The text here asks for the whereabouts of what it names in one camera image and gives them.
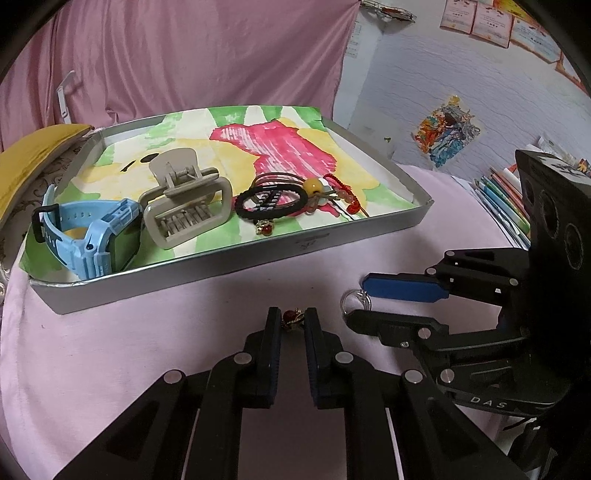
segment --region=white plastic hook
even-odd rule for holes
[[[57,103],[60,105],[61,118],[65,124],[71,124],[72,119],[70,118],[70,111],[66,105],[66,96],[64,95],[64,87],[66,87],[74,78],[76,72],[70,70],[66,77],[61,81],[57,87]]]

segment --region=white wall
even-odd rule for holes
[[[514,151],[547,132],[575,157],[591,155],[591,99],[530,52],[509,49],[439,28],[444,0],[399,0],[415,24],[392,23],[380,36],[349,129],[393,160],[429,168],[411,133],[451,95],[484,126],[484,132],[442,171],[471,179],[489,166],[514,163]],[[379,112],[392,119],[391,135],[373,135]]]
[[[333,108],[333,120],[345,128],[349,126],[363,83],[369,72],[369,65],[382,36],[383,25],[372,18],[368,12],[360,10],[357,14],[357,21],[361,25],[357,57],[345,55],[343,73]]]

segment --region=metal tray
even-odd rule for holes
[[[76,174],[95,163],[107,146],[134,137],[159,124],[164,115],[134,120],[95,133],[80,150],[58,188],[65,188]],[[53,283],[30,278],[33,290],[58,314],[77,312],[244,268],[335,247],[417,225],[433,199],[407,173],[349,131],[331,120],[323,123],[334,141],[379,181],[415,208],[354,222],[339,223],[280,236],[261,238],[231,247],[127,270],[73,283]]]

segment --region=yellow pillow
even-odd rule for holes
[[[83,124],[41,128],[0,153],[0,229],[31,182],[91,128]]]

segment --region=certificate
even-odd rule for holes
[[[541,27],[538,28],[538,34],[535,38],[534,53],[548,63],[554,63],[560,60],[560,47],[550,37],[550,34],[542,30]]]
[[[447,0],[441,26],[451,28],[464,33],[472,31],[474,16],[476,15],[476,2],[470,0]]]
[[[517,18],[525,20],[527,23],[537,25],[537,22],[529,16],[525,10],[515,3],[514,0],[493,0],[493,6],[503,12],[514,15]]]
[[[535,52],[535,39],[538,35],[538,28],[530,25],[525,20],[515,19],[511,41],[520,47]]]
[[[560,60],[560,47],[541,27],[530,25],[519,18],[513,23],[511,41],[520,47],[535,53],[548,63]]]
[[[509,48],[512,27],[513,15],[478,3],[472,35]]]

